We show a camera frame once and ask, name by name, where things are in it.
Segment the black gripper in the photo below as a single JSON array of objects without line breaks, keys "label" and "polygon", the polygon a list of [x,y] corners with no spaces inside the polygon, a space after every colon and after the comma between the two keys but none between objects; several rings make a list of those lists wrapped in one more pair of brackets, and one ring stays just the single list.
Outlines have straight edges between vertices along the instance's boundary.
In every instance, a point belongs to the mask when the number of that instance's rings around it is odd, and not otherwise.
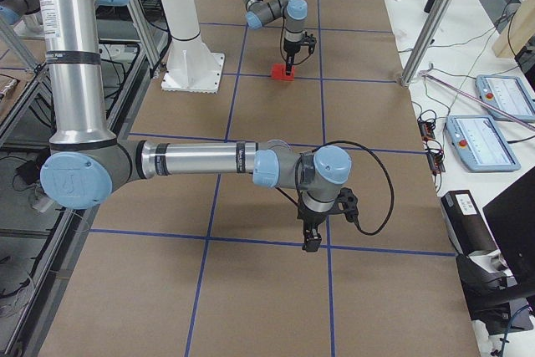
[{"label": "black gripper", "polygon": [[323,224],[327,216],[332,211],[332,207],[324,212],[316,212],[309,209],[304,204],[298,205],[298,220],[303,222],[303,245],[302,250],[305,252],[317,252],[322,243],[321,234],[318,232],[318,226]]},{"label": "black gripper", "polygon": [[283,51],[286,54],[284,71],[287,71],[288,73],[291,72],[292,67],[294,67],[295,55],[300,52],[301,46],[301,39],[298,41],[292,41],[285,38],[283,40]]}]

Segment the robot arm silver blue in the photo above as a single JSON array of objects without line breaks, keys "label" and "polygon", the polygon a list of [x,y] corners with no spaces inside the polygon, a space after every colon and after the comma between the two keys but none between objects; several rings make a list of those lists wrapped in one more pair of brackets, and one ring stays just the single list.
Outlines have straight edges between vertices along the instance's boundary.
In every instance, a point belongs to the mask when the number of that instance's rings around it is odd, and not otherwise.
[{"label": "robot arm silver blue", "polygon": [[40,181],[61,206],[91,208],[123,185],[154,176],[237,173],[250,174],[259,186],[297,191],[307,252],[318,249],[318,228],[326,217],[342,214],[357,222],[357,199],[345,185],[351,159],[337,146],[297,154],[279,140],[207,144],[119,140],[106,123],[97,0],[39,2],[56,117],[51,154]]},{"label": "robot arm silver blue", "polygon": [[260,29],[279,19],[283,20],[280,52],[281,64],[274,64],[271,70],[273,79],[291,81],[294,79],[296,55],[301,48],[313,54],[317,43],[312,34],[304,29],[308,17],[308,4],[305,0],[243,0],[246,8],[245,18],[250,29]]}]

